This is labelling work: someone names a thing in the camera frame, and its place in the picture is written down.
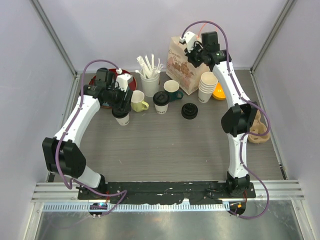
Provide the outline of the printed paper takeout bag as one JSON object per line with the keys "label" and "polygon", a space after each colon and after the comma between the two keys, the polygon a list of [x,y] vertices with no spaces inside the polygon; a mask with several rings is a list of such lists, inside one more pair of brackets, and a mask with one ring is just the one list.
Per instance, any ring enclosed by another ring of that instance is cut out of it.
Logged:
{"label": "printed paper takeout bag", "polygon": [[194,67],[188,62],[185,56],[186,45],[182,45],[179,36],[173,36],[170,39],[167,55],[166,74],[179,83],[180,88],[191,95],[198,90],[201,75],[209,72],[210,69],[204,63],[199,67]]}

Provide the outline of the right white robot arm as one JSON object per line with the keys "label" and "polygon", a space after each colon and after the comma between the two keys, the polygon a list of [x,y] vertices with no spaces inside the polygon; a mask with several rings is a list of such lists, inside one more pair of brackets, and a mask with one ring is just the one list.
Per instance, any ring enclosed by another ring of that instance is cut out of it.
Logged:
{"label": "right white robot arm", "polygon": [[248,133],[253,125],[257,108],[252,106],[250,98],[243,91],[227,49],[221,50],[218,34],[215,31],[202,34],[199,42],[196,34],[187,31],[180,38],[186,45],[187,60],[198,67],[205,64],[221,84],[228,110],[221,118],[221,126],[228,137],[229,168],[225,190],[233,198],[242,195],[250,186],[250,176],[246,169]]}

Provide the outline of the stack of black cup lids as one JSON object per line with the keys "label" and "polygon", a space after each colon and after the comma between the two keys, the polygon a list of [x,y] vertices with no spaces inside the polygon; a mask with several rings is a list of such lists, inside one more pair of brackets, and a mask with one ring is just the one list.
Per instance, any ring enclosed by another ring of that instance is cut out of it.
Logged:
{"label": "stack of black cup lids", "polygon": [[186,103],[181,108],[181,115],[187,119],[195,119],[198,115],[198,107],[194,103]]}

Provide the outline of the white paper cup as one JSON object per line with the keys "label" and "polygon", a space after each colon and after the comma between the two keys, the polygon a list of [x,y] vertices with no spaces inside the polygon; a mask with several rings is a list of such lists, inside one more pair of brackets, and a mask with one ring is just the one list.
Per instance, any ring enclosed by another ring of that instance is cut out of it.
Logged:
{"label": "white paper cup", "polygon": [[126,125],[128,125],[129,122],[130,122],[130,114],[127,113],[125,116],[123,116],[123,117],[116,117],[115,119],[116,119],[116,121],[118,122],[118,124],[119,124],[120,126],[126,126]]}
{"label": "white paper cup", "polygon": [[169,104],[165,104],[165,105],[158,105],[156,103],[154,103],[155,106],[155,110],[158,114],[163,115],[167,112]]}

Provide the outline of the brown cardboard cup carrier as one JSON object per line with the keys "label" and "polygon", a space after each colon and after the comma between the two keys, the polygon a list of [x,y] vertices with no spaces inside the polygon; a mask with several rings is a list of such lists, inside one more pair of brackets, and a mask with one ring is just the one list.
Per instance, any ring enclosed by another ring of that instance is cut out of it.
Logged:
{"label": "brown cardboard cup carrier", "polygon": [[253,124],[250,128],[251,133],[258,134],[257,135],[248,135],[248,141],[252,144],[262,144],[267,142],[270,139],[270,133],[267,133],[266,135],[263,135],[267,131],[267,126],[261,122],[261,113],[259,110],[257,110]]}

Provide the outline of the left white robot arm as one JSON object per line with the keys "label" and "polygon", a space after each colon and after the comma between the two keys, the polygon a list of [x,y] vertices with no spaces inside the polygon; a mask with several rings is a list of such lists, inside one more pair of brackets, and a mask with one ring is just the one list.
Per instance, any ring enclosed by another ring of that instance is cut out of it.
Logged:
{"label": "left white robot arm", "polygon": [[90,121],[104,104],[112,108],[115,117],[129,117],[132,82],[129,73],[98,69],[93,83],[81,86],[77,103],[63,127],[42,142],[47,169],[89,187],[89,194],[97,200],[107,192],[104,177],[87,166],[80,143]]}

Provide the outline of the black lid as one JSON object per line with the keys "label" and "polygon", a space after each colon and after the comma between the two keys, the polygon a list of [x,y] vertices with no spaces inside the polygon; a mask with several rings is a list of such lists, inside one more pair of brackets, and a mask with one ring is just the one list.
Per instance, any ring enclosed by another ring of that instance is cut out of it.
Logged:
{"label": "black lid", "polygon": [[116,119],[123,119],[129,114],[128,111],[122,111],[116,107],[112,108],[111,113],[112,113],[113,117]]}
{"label": "black lid", "polygon": [[170,102],[170,97],[165,91],[156,92],[152,99],[157,106],[165,106]]}

